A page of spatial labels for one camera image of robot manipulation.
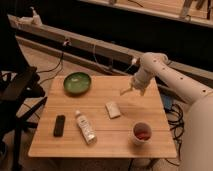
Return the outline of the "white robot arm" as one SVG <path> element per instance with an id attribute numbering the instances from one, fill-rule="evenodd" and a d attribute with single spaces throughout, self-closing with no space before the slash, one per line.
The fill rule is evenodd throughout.
<path id="1" fill-rule="evenodd" d="M 163 81 L 190 106 L 179 171 L 213 171 L 213 88 L 170 68 L 163 53 L 146 52 L 139 61 L 139 70 L 122 94 L 132 89 L 144 94 L 155 76 Z"/>

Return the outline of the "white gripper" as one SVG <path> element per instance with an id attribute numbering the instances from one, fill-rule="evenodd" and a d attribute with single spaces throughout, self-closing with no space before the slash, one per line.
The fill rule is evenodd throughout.
<path id="1" fill-rule="evenodd" d="M 133 76 L 132 79 L 131 79 L 131 85 L 134 89 L 139 90 L 140 95 L 143 96 L 145 91 L 146 91 L 147 86 L 149 85 L 149 83 L 141 81 L 136 76 Z M 120 90 L 120 95 L 124 95 L 125 93 L 132 91 L 133 90 L 132 87 L 130 86 L 126 89 Z"/>

